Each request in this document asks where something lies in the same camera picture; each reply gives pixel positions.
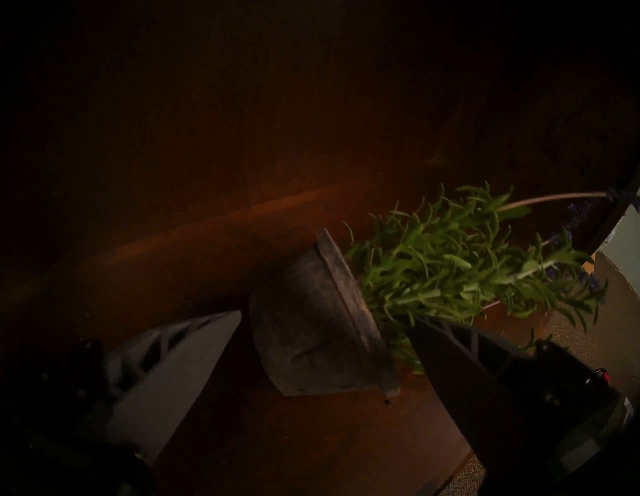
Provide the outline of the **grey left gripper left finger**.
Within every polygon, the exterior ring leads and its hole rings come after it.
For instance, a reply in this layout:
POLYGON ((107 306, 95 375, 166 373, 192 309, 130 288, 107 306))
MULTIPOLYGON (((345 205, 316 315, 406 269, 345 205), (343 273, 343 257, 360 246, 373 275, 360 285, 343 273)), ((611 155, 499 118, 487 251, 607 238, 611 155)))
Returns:
POLYGON ((111 416, 106 438, 155 462, 198 399, 240 310, 149 329, 106 356, 111 416))

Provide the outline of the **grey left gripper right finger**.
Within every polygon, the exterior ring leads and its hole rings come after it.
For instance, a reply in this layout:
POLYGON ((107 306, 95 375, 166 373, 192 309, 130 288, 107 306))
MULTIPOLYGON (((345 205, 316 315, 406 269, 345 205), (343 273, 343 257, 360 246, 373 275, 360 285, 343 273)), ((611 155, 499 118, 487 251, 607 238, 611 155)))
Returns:
POLYGON ((533 364, 527 352, 482 329, 436 317, 407 330, 427 379, 489 476, 515 473, 533 439, 508 380, 533 364))

